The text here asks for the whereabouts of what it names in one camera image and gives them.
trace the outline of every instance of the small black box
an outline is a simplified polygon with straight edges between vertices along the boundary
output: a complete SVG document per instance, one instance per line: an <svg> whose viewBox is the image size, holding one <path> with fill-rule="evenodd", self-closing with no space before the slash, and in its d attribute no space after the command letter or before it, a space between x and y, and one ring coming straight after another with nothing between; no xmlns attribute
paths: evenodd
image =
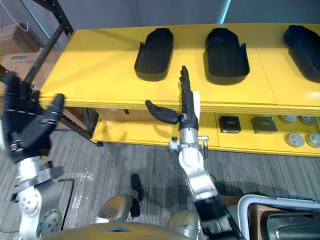
<svg viewBox="0 0 320 240"><path fill-rule="evenodd" d="M255 134L273 134L278 131L272 116L255 116L251 122Z"/></svg>
<svg viewBox="0 0 320 240"><path fill-rule="evenodd" d="M241 132L239 118L237 116L221 116L219 118L221 133L237 134Z"/></svg>

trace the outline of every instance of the gray wall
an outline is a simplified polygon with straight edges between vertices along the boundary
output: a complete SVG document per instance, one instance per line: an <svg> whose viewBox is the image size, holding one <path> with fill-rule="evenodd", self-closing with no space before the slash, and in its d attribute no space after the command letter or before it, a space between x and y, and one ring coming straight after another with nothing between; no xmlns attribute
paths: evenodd
<svg viewBox="0 0 320 240"><path fill-rule="evenodd" d="M320 24L320 0L231 0L224 22Z"/></svg>
<svg viewBox="0 0 320 240"><path fill-rule="evenodd" d="M48 41L48 37L44 31L38 26L37 22L26 10L26 7L20 0L1 0L10 14L18 23L22 23L26 27L26 22L29 23L29 32L33 38L42 46ZM14 24L8 14L0 5L0 27Z"/></svg>
<svg viewBox="0 0 320 240"><path fill-rule="evenodd" d="M53 15L32 0L2 0L20 22L28 19L31 33L44 41L44 32L30 19L23 3L49 36L58 26ZM318 23L320 0L59 0L75 30L136 26L220 23ZM10 21L0 8L1 23ZM64 49L63 34L56 44Z"/></svg>

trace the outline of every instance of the round button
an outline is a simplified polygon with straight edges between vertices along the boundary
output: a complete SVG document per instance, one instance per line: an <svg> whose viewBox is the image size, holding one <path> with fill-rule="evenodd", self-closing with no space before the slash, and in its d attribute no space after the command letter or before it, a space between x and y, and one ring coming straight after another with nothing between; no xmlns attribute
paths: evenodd
<svg viewBox="0 0 320 240"><path fill-rule="evenodd" d="M317 122L317 118L315 116L299 116L299 119L304 124L315 124Z"/></svg>
<svg viewBox="0 0 320 240"><path fill-rule="evenodd" d="M298 117L296 115L280 115L280 119L288 123L295 122L297 118Z"/></svg>
<svg viewBox="0 0 320 240"><path fill-rule="evenodd" d="M310 133L306 136L306 142L313 148L320 148L320 134Z"/></svg>
<svg viewBox="0 0 320 240"><path fill-rule="evenodd" d="M305 144L305 139L297 132L289 133L285 137L286 142L294 148L301 147Z"/></svg>

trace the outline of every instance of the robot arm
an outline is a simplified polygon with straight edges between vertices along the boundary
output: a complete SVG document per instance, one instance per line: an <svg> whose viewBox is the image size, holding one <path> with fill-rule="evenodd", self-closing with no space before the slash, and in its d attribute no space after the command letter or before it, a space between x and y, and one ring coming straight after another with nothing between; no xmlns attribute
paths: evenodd
<svg viewBox="0 0 320 240"><path fill-rule="evenodd" d="M176 124L179 122L180 140L173 137L169 148L179 153L179 163L186 173L186 184L200 218L203 233L210 239L242 239L241 232L228 212L217 188L204 168L204 159L208 157L208 136L198 136L200 103L194 103L194 94L190 88L188 70L181 71L182 113L145 102L149 112L158 120ZM199 141L203 141L204 153Z"/></svg>
<svg viewBox="0 0 320 240"><path fill-rule="evenodd" d="M55 97L52 106L44 110L39 105L39 92L21 82L14 72L2 81L7 84L0 122L1 149L17 165L18 184L12 198L18 199L21 210L22 240L45 236L60 230L60 187L56 182L64 172L48 160L49 135L59 121L64 96Z"/></svg>

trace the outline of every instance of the gray carpet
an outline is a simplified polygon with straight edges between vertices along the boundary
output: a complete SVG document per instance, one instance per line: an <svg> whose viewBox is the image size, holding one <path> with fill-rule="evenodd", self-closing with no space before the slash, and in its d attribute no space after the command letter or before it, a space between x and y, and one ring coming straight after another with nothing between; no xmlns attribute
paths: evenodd
<svg viewBox="0 0 320 240"><path fill-rule="evenodd" d="M120 143L96 147L74 132L61 131L51 139L50 159L64 167L63 177L75 179L66 228L92 224L108 198L129 191L131 173L140 175L144 189L141 216L134 221L166 226L174 212L195 210L178 158L167 147ZM222 195L259 191L320 199L320 158L209 151L205 166L216 177ZM16 169L0 153L0 227L6 230L19 229L21 219L18 204L10 202ZM64 212L71 184L59 184ZM1 240L18 237L0 232Z"/></svg>

